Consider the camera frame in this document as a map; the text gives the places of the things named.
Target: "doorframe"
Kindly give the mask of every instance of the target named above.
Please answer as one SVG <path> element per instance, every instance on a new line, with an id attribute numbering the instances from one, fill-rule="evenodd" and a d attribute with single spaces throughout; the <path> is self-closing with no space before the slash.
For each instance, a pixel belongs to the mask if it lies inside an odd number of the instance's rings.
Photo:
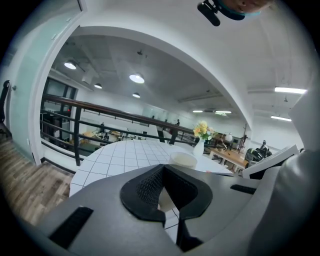
<path id="1" fill-rule="evenodd" d="M 45 88 L 46 80 L 49 75 L 50 69 L 61 50 L 64 43 L 71 36 L 71 34 L 76 30 L 81 24 L 82 20 L 86 17 L 85 14 L 88 12 L 86 3 L 84 0 L 79 0 L 79 7 L 81 12 L 78 13 L 74 18 L 72 18 L 64 31 L 59 33 L 51 48 L 48 50 L 47 54 L 43 58 L 39 69 L 34 78 L 33 85 L 30 91 L 30 100 L 28 108 L 28 134 L 30 149 L 34 157 L 35 164 L 41 165 L 41 159 L 44 157 L 43 146 L 41 144 L 40 136 L 40 125 L 39 116 L 42 102 L 42 95 Z"/>

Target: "grid-patterned table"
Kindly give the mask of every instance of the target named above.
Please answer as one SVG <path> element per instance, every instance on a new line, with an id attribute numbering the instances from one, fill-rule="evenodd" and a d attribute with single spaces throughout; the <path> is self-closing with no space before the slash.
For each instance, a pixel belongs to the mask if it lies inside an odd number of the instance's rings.
<path id="1" fill-rule="evenodd" d="M 87 156 L 81 163 L 70 184 L 71 197 L 83 187 L 103 178 L 123 174 L 132 170 L 167 164 L 170 154 L 183 152 L 192 155 L 186 149 L 153 140 L 126 140 L 115 142 Z M 205 157 L 197 157 L 195 169 L 200 172 L 231 173 L 217 162 Z M 178 231 L 179 211 L 174 208 L 165 213 L 165 231 L 175 242 Z"/>

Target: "bouquet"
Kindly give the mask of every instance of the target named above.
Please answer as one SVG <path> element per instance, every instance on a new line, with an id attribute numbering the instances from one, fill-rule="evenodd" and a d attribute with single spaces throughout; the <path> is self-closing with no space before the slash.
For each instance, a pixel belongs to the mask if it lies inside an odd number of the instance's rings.
<path id="1" fill-rule="evenodd" d="M 194 136 L 200 138 L 201 140 L 210 141 L 217 132 L 214 132 L 214 129 L 208 127 L 206 121 L 201 121 L 197 124 L 197 126 L 193 129 Z"/>

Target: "office chair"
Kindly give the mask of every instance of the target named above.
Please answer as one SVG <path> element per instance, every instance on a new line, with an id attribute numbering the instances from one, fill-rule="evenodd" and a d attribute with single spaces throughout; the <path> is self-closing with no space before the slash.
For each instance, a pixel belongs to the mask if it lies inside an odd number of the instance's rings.
<path id="1" fill-rule="evenodd" d="M 9 80 L 5 81 L 3 84 L 3 89 L 0 97 L 0 134 L 4 134 L 7 138 L 11 136 L 10 131 L 5 126 L 4 121 L 5 116 L 5 100 L 9 91 L 10 82 Z"/>

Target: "white ceiling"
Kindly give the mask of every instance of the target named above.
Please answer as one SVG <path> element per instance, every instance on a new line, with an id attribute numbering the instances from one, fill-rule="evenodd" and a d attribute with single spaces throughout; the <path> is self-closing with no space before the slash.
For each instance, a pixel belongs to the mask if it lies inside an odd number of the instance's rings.
<path id="1" fill-rule="evenodd" d="M 66 68 L 64 63 L 68 60 L 75 60 L 85 72 L 80 68 Z M 235 112 L 222 94 L 189 66 L 163 51 L 129 39 L 103 35 L 71 36 L 52 67 L 95 91 L 98 89 L 94 84 L 100 83 L 104 91 L 127 97 L 138 92 L 141 100 L 150 104 L 152 98 L 163 98 L 189 112 L 197 109 Z M 82 78 L 90 69 L 94 70 L 94 77 L 88 85 L 82 82 Z M 136 73 L 144 77 L 144 84 L 129 79 L 129 75 Z"/>
<path id="2" fill-rule="evenodd" d="M 194 0 L 118 0 L 108 10 L 136 12 L 160 22 L 172 19 L 172 27 L 185 28 L 195 37 L 201 33 L 211 34 L 214 41 L 207 43 L 211 44 L 212 52 L 227 49 L 225 59 L 230 70 L 222 63 L 221 67 L 226 74 L 232 75 L 234 70 L 239 73 L 244 81 L 239 84 L 246 86 L 239 85 L 240 90 L 247 91 L 250 102 L 246 104 L 252 105 L 255 115 L 287 117 L 300 96 L 275 93 L 274 88 L 307 89 L 319 73 L 314 45 L 303 26 L 286 7 L 277 5 L 243 21 L 233 21 L 219 13 L 221 26 L 216 28 L 197 11 L 196 6 Z M 193 30 L 190 21 L 199 23 L 202 30 Z M 92 67 L 96 77 L 91 88 L 99 82 L 106 91 L 129 97 L 138 92 L 141 100 L 149 102 L 162 97 L 179 103 L 186 111 L 214 108 L 232 110 L 237 114 L 234 106 L 215 89 L 215 84 L 163 51 L 119 37 L 80 35 L 77 31 L 74 34 L 78 36 L 69 38 L 53 67 L 77 81 L 81 81 L 84 73 L 67 70 L 64 61 L 74 58 L 86 72 Z M 129 75 L 136 72 L 144 76 L 144 85 L 129 80 Z"/>

